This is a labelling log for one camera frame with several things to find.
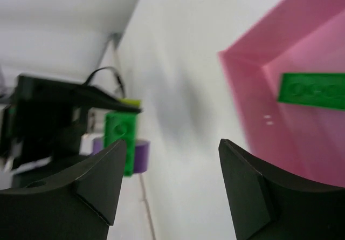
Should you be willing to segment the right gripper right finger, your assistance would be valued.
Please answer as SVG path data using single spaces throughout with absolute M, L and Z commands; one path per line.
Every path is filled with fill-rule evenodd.
M 292 174 L 227 139 L 218 151 L 237 239 L 344 239 L 344 188 Z

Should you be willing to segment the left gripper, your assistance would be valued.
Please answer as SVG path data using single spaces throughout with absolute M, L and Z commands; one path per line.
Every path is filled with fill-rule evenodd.
M 2 117 L 5 166 L 14 170 L 47 157 L 79 155 L 90 108 L 142 112 L 95 86 L 19 75 Z

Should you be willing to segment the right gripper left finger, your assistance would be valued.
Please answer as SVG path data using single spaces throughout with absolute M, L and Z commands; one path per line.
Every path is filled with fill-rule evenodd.
M 24 188 L 1 190 L 1 239 L 107 239 L 126 151 L 118 140 Z

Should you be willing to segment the yellow-green lego plate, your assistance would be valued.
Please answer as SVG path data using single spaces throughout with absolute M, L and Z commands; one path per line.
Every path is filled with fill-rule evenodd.
M 141 108 L 141 100 L 139 99 L 131 99 L 131 98 L 123 98 L 119 99 L 121 103 L 132 105 L 136 108 Z

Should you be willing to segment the purple lego brick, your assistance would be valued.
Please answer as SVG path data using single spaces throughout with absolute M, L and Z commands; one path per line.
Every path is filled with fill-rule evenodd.
M 134 174 L 141 174 L 147 171 L 149 161 L 149 146 L 150 142 L 147 140 L 136 140 L 134 152 Z M 103 138 L 94 138 L 92 141 L 92 155 L 98 153 L 103 149 Z

